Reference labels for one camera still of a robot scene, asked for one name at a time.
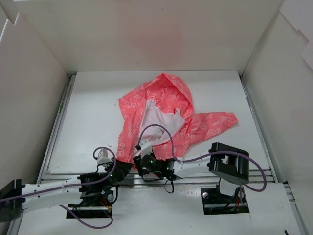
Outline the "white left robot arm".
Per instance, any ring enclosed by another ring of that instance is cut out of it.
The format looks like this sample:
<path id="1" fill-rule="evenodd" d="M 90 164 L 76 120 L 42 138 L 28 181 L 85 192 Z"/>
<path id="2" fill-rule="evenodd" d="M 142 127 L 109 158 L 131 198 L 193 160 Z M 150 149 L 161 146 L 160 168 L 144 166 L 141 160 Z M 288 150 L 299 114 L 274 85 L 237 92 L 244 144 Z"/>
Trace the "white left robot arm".
<path id="1" fill-rule="evenodd" d="M 115 201 L 114 188 L 132 167 L 132 163 L 116 161 L 104 164 L 103 173 L 86 173 L 64 181 L 34 185 L 13 180 L 0 190 L 0 220 L 8 222 L 25 213 L 65 204 L 81 218 L 105 218 Z"/>

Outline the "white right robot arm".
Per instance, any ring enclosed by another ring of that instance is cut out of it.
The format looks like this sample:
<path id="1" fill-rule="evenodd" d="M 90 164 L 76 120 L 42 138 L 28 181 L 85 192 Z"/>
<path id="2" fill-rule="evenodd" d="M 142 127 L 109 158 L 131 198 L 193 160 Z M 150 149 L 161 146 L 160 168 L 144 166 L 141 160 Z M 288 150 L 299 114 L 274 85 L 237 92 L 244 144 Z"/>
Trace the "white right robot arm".
<path id="1" fill-rule="evenodd" d="M 140 176 L 153 174 L 173 182 L 194 174 L 210 172 L 235 185 L 249 183 L 249 153 L 222 143 L 213 143 L 207 154 L 195 158 L 178 157 L 176 160 L 157 159 L 150 142 L 144 141 L 137 149 L 134 165 Z"/>

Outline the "pink patterned jacket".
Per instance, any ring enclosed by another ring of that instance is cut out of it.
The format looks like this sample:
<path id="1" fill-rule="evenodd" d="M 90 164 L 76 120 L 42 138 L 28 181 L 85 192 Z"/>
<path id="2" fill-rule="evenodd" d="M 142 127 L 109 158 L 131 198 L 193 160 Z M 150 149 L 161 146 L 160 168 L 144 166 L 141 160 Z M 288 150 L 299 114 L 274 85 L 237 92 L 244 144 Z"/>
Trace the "pink patterned jacket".
<path id="1" fill-rule="evenodd" d="M 162 73 L 119 99 L 124 125 L 116 157 L 132 162 L 139 139 L 148 140 L 157 159 L 181 157 L 190 145 L 211 139 L 237 124 L 234 113 L 194 113 L 187 85 Z"/>

